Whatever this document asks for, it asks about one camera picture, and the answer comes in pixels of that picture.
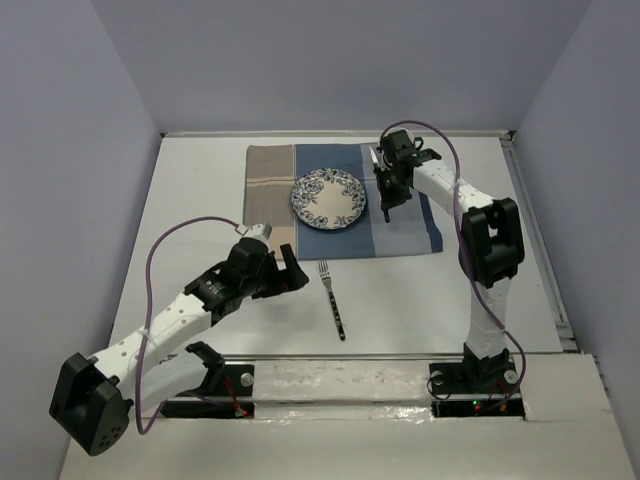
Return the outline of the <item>steel knife patterned handle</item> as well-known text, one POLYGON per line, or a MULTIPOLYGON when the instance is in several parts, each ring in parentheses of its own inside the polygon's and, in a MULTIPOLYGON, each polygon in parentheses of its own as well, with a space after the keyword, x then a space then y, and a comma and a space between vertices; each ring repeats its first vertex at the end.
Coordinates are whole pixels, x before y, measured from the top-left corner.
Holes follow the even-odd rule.
MULTIPOLYGON (((372 160, 372 164, 373 164, 373 172, 375 175, 375 170, 376 169, 382 169, 382 170, 388 170, 391 174, 391 171, 389 170, 389 168, 386 166, 386 163, 384 161, 384 157, 380 155, 380 152, 377 149, 374 149, 372 147, 369 148, 370 151, 370 155, 371 155, 371 160, 372 160)), ((390 222, 390 215, 389 212, 388 213, 383 213, 383 218, 384 221, 386 223, 390 222)))

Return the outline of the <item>blue beige checked cloth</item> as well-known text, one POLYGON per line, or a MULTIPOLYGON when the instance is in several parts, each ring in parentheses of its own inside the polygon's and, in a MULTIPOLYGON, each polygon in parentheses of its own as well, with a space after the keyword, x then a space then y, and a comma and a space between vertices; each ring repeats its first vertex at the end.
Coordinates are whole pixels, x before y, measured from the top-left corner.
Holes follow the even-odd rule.
POLYGON ((376 154, 372 144, 249 146, 244 223, 270 224, 272 245, 291 245, 303 261, 442 252, 425 195, 413 195, 385 222, 376 154))

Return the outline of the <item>teal mug white inside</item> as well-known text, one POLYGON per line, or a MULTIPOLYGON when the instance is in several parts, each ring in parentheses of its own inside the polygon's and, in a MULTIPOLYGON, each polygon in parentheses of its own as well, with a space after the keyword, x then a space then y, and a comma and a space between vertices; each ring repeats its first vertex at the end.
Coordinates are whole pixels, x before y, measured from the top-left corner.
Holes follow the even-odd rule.
POLYGON ((421 136, 416 136, 413 132, 407 129, 405 129, 404 132, 406 133, 408 139, 411 141, 413 147, 417 151, 421 151, 424 146, 424 139, 421 136))

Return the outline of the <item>blue floral ceramic plate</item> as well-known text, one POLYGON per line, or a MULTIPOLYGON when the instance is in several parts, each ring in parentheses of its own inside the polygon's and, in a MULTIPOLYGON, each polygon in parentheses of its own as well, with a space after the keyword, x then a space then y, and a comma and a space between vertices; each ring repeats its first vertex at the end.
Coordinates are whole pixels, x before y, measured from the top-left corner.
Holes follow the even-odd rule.
POLYGON ((295 216, 318 230, 341 230, 364 213, 364 185, 352 174, 335 168, 313 170, 294 182, 290 203, 295 216))

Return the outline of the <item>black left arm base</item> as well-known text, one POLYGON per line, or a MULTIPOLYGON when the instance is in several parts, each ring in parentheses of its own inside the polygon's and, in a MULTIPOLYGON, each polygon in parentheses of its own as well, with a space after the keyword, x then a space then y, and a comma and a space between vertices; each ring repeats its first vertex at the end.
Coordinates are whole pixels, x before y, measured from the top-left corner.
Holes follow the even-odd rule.
POLYGON ((168 419, 245 419, 254 414, 255 366, 227 364, 221 374, 204 380, 200 387, 168 400, 161 415, 168 419))

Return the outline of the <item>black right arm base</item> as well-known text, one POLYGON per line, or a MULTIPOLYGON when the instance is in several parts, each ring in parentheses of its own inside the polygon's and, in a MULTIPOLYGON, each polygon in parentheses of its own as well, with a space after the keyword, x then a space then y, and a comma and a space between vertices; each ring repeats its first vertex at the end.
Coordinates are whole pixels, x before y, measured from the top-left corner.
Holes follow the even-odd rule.
POLYGON ((431 412, 436 419, 518 417, 524 419, 522 396, 514 393, 518 380, 515 364, 508 361, 496 373, 472 380, 462 362, 429 365, 427 391, 431 395, 431 412))

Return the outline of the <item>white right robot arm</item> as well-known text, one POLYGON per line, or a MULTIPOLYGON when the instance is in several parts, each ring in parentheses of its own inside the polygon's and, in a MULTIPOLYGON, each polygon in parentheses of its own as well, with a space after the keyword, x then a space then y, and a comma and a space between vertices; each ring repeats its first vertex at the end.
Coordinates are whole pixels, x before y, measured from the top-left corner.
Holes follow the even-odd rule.
POLYGON ((521 379, 511 361, 513 338, 505 326, 512 279, 525 258, 517 203, 496 199, 463 180, 460 159, 447 167, 442 156, 397 122, 380 135, 372 155, 383 217, 420 193, 453 219, 458 261, 471 289, 470 327, 463 358, 430 367, 437 395, 490 395, 521 379))

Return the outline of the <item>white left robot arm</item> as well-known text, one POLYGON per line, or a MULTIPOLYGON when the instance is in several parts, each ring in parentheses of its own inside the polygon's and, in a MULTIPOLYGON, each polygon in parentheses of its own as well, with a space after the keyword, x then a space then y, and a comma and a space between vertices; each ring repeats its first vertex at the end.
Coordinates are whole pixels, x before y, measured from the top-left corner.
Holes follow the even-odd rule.
POLYGON ((90 456, 111 448, 130 420, 185 391, 209 395, 221 383, 223 357, 194 338, 237 311, 247 298, 270 298, 309 282, 290 245, 285 266, 261 240, 242 238, 226 260, 190 282, 153 320, 123 340, 61 366, 50 416, 90 456))

